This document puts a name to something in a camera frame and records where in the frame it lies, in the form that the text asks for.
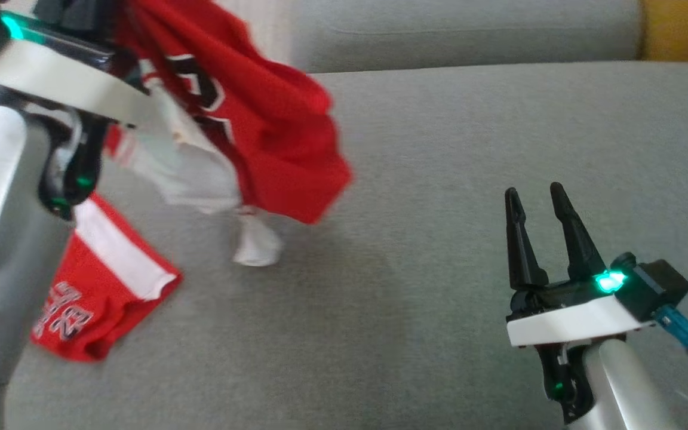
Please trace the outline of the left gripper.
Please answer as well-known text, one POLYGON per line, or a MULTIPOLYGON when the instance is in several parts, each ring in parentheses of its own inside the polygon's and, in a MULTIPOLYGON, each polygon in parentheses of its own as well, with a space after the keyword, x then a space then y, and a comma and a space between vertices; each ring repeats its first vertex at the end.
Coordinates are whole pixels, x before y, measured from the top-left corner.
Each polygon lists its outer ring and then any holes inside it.
POLYGON ((117 41, 117 3, 36 1, 33 15, 46 23, 2 12, 2 27, 11 39, 0 47, 0 85, 125 125, 155 125, 153 98, 108 73, 113 58, 136 59, 128 47, 117 41), (60 27, 85 25, 84 39, 88 42, 47 23, 60 27))

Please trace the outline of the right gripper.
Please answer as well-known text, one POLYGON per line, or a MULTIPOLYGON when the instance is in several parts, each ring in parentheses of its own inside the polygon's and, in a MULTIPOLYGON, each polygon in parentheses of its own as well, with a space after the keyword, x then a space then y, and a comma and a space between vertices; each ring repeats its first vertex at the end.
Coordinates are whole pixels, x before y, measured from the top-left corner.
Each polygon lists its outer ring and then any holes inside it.
MULTIPOLYGON (((606 271, 606 264, 568 197, 562 183, 552 182, 552 207, 560 221, 568 256, 567 273, 572 281, 587 281, 589 293, 598 297, 583 304, 565 306, 520 318, 506 324, 511 346, 554 345, 625 334, 650 327, 639 321, 615 297, 629 286, 627 275, 606 271)), ((506 240, 509 283, 513 290, 542 290, 549 284, 533 252, 526 231, 526 213, 516 188, 505 191, 506 240)))

